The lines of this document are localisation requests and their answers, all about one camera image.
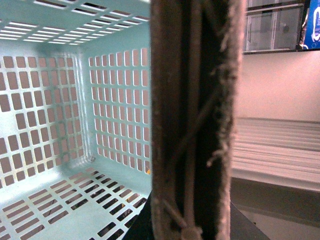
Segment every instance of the rectangular hole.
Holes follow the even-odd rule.
[[[113,186],[117,185],[118,183],[116,181],[110,183],[109,185],[107,185],[107,188],[112,188]]]
[[[35,99],[35,105],[37,107],[43,106],[43,100],[42,100],[42,94],[41,91],[35,91],[34,92],[34,99]]]
[[[30,68],[36,68],[37,67],[36,58],[32,56],[28,56],[28,64]]]
[[[51,83],[53,86],[59,85],[58,73],[55,70],[51,71]]]
[[[75,79],[75,73],[73,70],[68,70],[68,76],[69,76],[69,84],[75,84],[76,79]]]
[[[141,49],[141,65],[142,66],[148,65],[148,49],[147,48]]]
[[[82,185],[80,185],[80,186],[79,186],[79,188],[83,189],[84,187],[86,187],[86,186],[88,186],[88,185],[92,184],[93,182],[94,182],[94,181],[89,180],[89,181],[87,181],[87,182],[83,183]]]
[[[135,16],[135,17],[133,17],[133,19],[144,21],[144,22],[148,22],[150,20],[150,18],[145,17],[145,16]]]
[[[32,144],[37,145],[40,143],[38,130],[33,130],[31,133]]]
[[[134,104],[139,105],[140,104],[140,91],[133,90],[133,92],[134,92]]]
[[[51,132],[51,138],[52,138],[53,140],[58,138],[57,126],[56,126],[56,125],[52,125],[52,126],[50,127],[50,132]]]
[[[34,2],[36,4],[45,5],[48,7],[53,7],[53,8],[58,8],[58,9],[64,9],[66,7],[66,5],[59,4],[56,2],[52,2],[52,1],[47,1],[47,0],[35,0]]]
[[[45,212],[42,215],[46,218],[49,215],[54,214],[55,212],[59,211],[60,209],[62,209],[62,206],[58,205],[58,206],[55,206],[54,208],[50,209],[49,211]]]
[[[23,155],[24,155],[25,164],[30,165],[33,163],[33,157],[30,150],[25,151]]]
[[[23,167],[20,154],[13,155],[12,159],[13,159],[13,164],[15,169],[19,169]]]
[[[85,193],[90,193],[91,191],[93,191],[94,189],[98,188],[99,185],[98,184],[95,184],[91,187],[89,187],[88,189],[84,190]]]
[[[130,189],[125,190],[123,193],[119,194],[119,196],[121,198],[124,198],[125,196],[127,196],[129,193],[131,193],[132,191]]]
[[[117,17],[117,16],[110,16],[110,15],[102,15],[100,18],[102,19],[108,19],[108,20],[111,20],[111,21],[119,21],[121,18],[120,17]]]
[[[9,145],[11,151],[15,151],[19,149],[18,140],[16,135],[8,136]]]
[[[7,69],[13,69],[15,67],[12,56],[4,56],[3,61],[4,61],[4,66]]]
[[[125,85],[130,86],[132,82],[132,74],[130,70],[125,70],[124,71],[124,80],[125,80]]]
[[[150,157],[150,147],[149,147],[149,145],[144,145],[143,146],[144,147],[144,156],[146,157],[146,158],[149,158]]]
[[[116,219],[118,219],[120,222],[128,217],[133,211],[131,209],[126,210],[124,213],[122,213],[120,216],[118,216]]]
[[[132,156],[130,157],[130,167],[131,168],[135,168],[136,167],[135,159]]]
[[[123,185],[118,186],[117,188],[115,188],[115,189],[113,190],[113,192],[114,192],[114,193],[117,193],[117,192],[119,192],[120,190],[122,190],[122,189],[124,189],[124,188],[125,188],[125,186],[123,186]]]
[[[135,193],[135,194],[131,195],[130,197],[128,197],[128,198],[126,199],[126,201],[127,201],[128,203],[131,203],[131,202],[132,202],[133,200],[135,200],[137,197],[139,197],[139,194]]]
[[[38,205],[39,203],[42,203],[44,202],[45,200],[49,199],[49,198],[52,198],[52,195],[51,194],[48,194],[46,196],[43,196],[42,198],[36,200],[33,202],[34,205]]]
[[[149,128],[144,127],[143,128],[143,140],[149,141],[149,135],[150,135]]]
[[[80,202],[78,202],[78,203],[76,203],[75,205],[73,205],[73,206],[71,207],[71,209],[72,209],[72,210],[76,210],[76,209],[80,208],[82,205],[84,205],[84,204],[87,203],[87,202],[88,202],[87,199],[83,199],[83,200],[81,200]]]
[[[76,179],[76,178],[78,178],[78,177],[80,177],[80,176],[82,176],[82,175],[83,175],[82,172],[78,172],[77,174],[70,176],[69,179],[70,179],[70,180]]]
[[[18,217],[16,220],[13,220],[11,222],[11,224],[14,226],[14,225],[16,225],[18,223],[21,223],[23,220],[26,220],[26,219],[30,218],[33,215],[34,215],[34,213],[32,211],[30,211],[27,214],[25,214],[25,215],[23,215],[21,217]]]
[[[22,231],[28,229],[29,227],[31,227],[32,225],[36,224],[37,222],[39,222],[39,219],[38,218],[34,218],[31,221],[29,221],[29,222],[23,224],[22,226],[16,228],[15,231],[17,233],[21,233]]]
[[[55,189],[55,188],[59,187],[60,185],[65,184],[66,182],[67,182],[66,180],[62,180],[54,185],[51,185],[50,188]]]
[[[77,200],[77,199],[79,199],[81,197],[82,197],[82,194],[79,193],[79,194],[73,196],[72,198],[70,198],[69,200],[66,200],[65,203],[66,204],[71,204],[72,202],[74,202],[75,200]]]
[[[31,71],[30,72],[31,75],[31,82],[32,82],[32,86],[34,88],[38,88],[40,87],[40,81],[39,81],[39,74],[37,71]]]
[[[0,107],[2,112],[10,111],[8,95],[0,95]]]
[[[48,133],[48,129],[46,127],[41,128],[41,137],[42,137],[42,141],[43,142],[47,142],[49,141],[49,133]]]
[[[33,235],[39,233],[44,228],[45,228],[45,226],[43,226],[43,225],[37,226],[36,228],[34,228],[33,230],[29,231],[25,235],[21,236],[21,240],[27,240],[27,239],[31,238]]]
[[[30,146],[29,136],[27,132],[20,133],[20,141],[23,148]]]
[[[116,71],[116,77],[117,77],[118,85],[124,84],[124,77],[123,77],[123,71],[122,70]]]
[[[130,16],[131,13],[125,12],[125,11],[120,11],[120,10],[113,10],[110,12],[111,14],[123,16],[123,17],[128,17]]]
[[[138,215],[133,216],[133,218],[131,218],[129,221],[127,221],[127,222],[125,223],[125,226],[126,226],[127,228],[130,228],[131,225],[132,225],[132,224],[135,222],[135,220],[137,219],[137,217],[138,217]]]
[[[62,194],[62,195],[60,196],[60,198],[61,198],[61,199],[65,199],[66,197],[70,196],[71,194],[75,193],[76,191],[77,191],[77,190],[72,189],[72,190],[70,190],[70,191]]]
[[[116,206],[114,209],[112,209],[110,211],[111,215],[115,215],[117,212],[119,212],[121,209],[123,209],[125,207],[124,204],[119,204],[118,206]]]
[[[62,85],[67,85],[67,72],[65,70],[61,70],[60,72],[60,80]]]
[[[37,114],[38,114],[39,124],[40,125],[45,124],[46,123],[45,111],[44,110],[38,110]]]
[[[107,234],[111,229],[113,229],[116,226],[114,222],[109,223],[107,226],[105,226],[103,229],[101,229],[97,234],[100,237],[103,237],[104,235]]]
[[[44,57],[39,57],[39,67],[45,68],[47,66],[46,59]]]
[[[102,20],[102,19],[95,19],[92,22],[94,23],[98,23],[98,24],[105,24],[105,25],[109,25],[112,22],[111,21],[107,21],[107,20]]]
[[[139,76],[139,71],[137,70],[133,71],[133,85],[134,86],[140,85],[140,76]]]
[[[11,166],[10,166],[10,161],[9,161],[9,158],[8,157],[5,157],[5,158],[2,158],[0,159],[0,164],[1,164],[1,168],[2,168],[2,172],[5,174],[5,173],[8,173],[10,172],[12,169],[11,169]]]
[[[11,94],[11,98],[12,98],[12,103],[13,103],[14,110],[22,109],[22,103],[21,103],[20,94],[19,93],[13,93],[13,94]]]
[[[148,118],[148,110],[147,109],[143,109],[143,123],[147,124],[149,122],[149,118]]]
[[[29,199],[34,199],[34,198],[36,198],[36,197],[38,197],[38,196],[40,196],[41,194],[44,194],[44,193],[46,193],[46,192],[47,192],[47,190],[43,189],[43,190],[41,190],[41,191],[39,191],[39,192],[37,192],[37,193],[29,196]]]
[[[39,164],[36,168],[38,169],[38,173],[42,173],[46,170],[45,165],[43,163]]]
[[[34,156],[37,162],[43,160],[42,150],[40,147],[34,149]]]
[[[137,153],[139,156],[141,156],[141,148],[140,148],[140,151]],[[138,160],[137,160],[137,168],[138,168],[138,170],[139,171],[142,171],[142,160],[140,159],[140,158],[138,158]]]
[[[139,108],[134,109],[134,120],[136,123],[140,123],[140,121],[141,121],[141,113],[140,113]]]
[[[95,193],[91,194],[90,197],[94,199],[95,197],[99,196],[100,194],[104,193],[105,191],[106,190],[104,190],[104,189],[100,189],[100,190],[96,191]]]
[[[146,87],[148,86],[148,71],[142,70],[142,86]]]
[[[59,188],[58,190],[55,191],[55,193],[56,193],[56,194],[59,194],[59,193],[65,191],[65,190],[67,190],[67,189],[69,189],[69,188],[71,188],[71,185],[70,185],[70,184]]]
[[[133,66],[139,65],[139,51],[137,49],[132,50],[132,64]]]
[[[6,90],[6,84],[5,84],[4,74],[0,72],[0,91],[5,91],[5,90]]]
[[[101,183],[102,183],[102,184],[105,184],[105,183],[109,182],[110,180],[111,180],[111,178],[108,177],[108,178],[102,180]]]
[[[149,93],[147,90],[142,90],[142,104],[144,106],[149,105]]]
[[[65,59],[63,57],[58,58],[59,67],[63,68],[65,66]]]
[[[29,127],[32,128],[34,126],[37,125],[37,121],[36,121],[36,115],[34,111],[29,111],[27,112],[27,118],[28,118],[28,123],[29,123]]]
[[[33,101],[32,101],[31,92],[24,92],[23,93],[23,98],[24,98],[25,107],[27,109],[33,108],[34,104],[33,104]]]
[[[66,65],[67,65],[68,67],[73,67],[73,66],[74,66],[74,63],[73,63],[72,58],[67,57],[67,59],[66,59]]]
[[[76,12],[76,13],[79,13],[79,14],[90,15],[90,16],[94,16],[94,15],[97,14],[97,12],[95,12],[95,11],[89,11],[89,10],[82,9],[82,8],[75,8],[74,10],[72,10],[72,12]]]
[[[94,176],[96,174],[98,174],[99,172],[98,171],[93,171],[92,173],[90,173],[91,176]]]
[[[118,229],[114,234],[112,234],[107,240],[117,240],[119,237],[124,234],[122,229]]]
[[[25,203],[25,201],[24,201],[24,200],[20,200],[20,201],[17,201],[17,202],[15,202],[15,203],[9,205],[9,206],[4,207],[2,210],[3,210],[4,212],[7,212],[7,211],[9,211],[9,210],[11,210],[11,209],[14,209],[14,208],[20,206],[20,205],[23,204],[23,203]]]
[[[50,86],[48,71],[41,71],[41,79],[44,87]]]
[[[82,4],[82,6],[94,8],[94,9],[97,9],[97,10],[106,10],[107,9],[105,6],[96,5],[96,4],[89,3],[89,2],[86,2],[86,3]]]
[[[28,74],[27,74],[26,71],[19,72],[19,78],[20,78],[21,87],[23,89],[30,88],[29,80],[28,80]]]
[[[26,179],[25,172],[24,171],[19,171],[16,173],[16,178],[18,181]]]
[[[6,147],[6,143],[5,143],[5,139],[4,138],[0,138],[0,146],[1,146],[0,147],[0,155],[1,154],[6,154],[8,151],[7,151],[7,147]]]
[[[5,181],[5,184],[6,184],[7,186],[15,183],[14,176],[12,176],[12,175],[6,176],[6,177],[4,178],[4,181]]]
[[[100,66],[100,57],[99,56],[95,57],[95,66],[97,66],[97,67]]]
[[[139,208],[142,204],[144,204],[146,201],[147,201],[147,199],[143,197],[143,198],[140,199],[138,202],[136,202],[133,206],[137,209],[137,208]]]
[[[102,179],[103,177],[105,177],[105,175],[101,174],[101,175],[97,176],[95,179],[99,180],[99,179]]]
[[[113,53],[109,54],[109,66],[115,66],[115,55]]]
[[[102,207],[104,209],[107,209],[107,208],[111,207],[113,204],[115,204],[116,202],[118,202],[118,199],[114,198],[111,201],[109,201],[107,204],[103,205]]]
[[[111,197],[111,194],[110,193],[107,193],[106,195],[104,195],[103,197],[99,198],[96,202],[98,204],[102,203],[104,200],[108,199]]]
[[[57,216],[51,218],[48,223],[50,224],[54,224],[56,221],[58,221],[59,219],[62,219],[64,216],[68,215],[69,213],[67,211],[63,211],[61,213],[59,213]]]
[[[43,204],[42,206],[38,207],[38,210],[39,210],[39,211],[42,211],[42,210],[44,210],[44,209],[52,206],[52,205],[55,204],[55,203],[57,203],[57,200],[55,200],[55,199],[52,200],[52,201],[49,201],[49,202]]]

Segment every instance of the basket floor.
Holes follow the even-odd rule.
[[[117,162],[68,164],[1,189],[0,240],[124,237],[148,198],[150,176],[138,191],[135,171],[108,170]]]

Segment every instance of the white wall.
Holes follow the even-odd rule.
[[[236,115],[320,122],[320,51],[243,56]]]

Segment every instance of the light blue plastic basket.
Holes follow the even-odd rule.
[[[0,3],[0,240],[116,240],[151,191],[149,4]]]

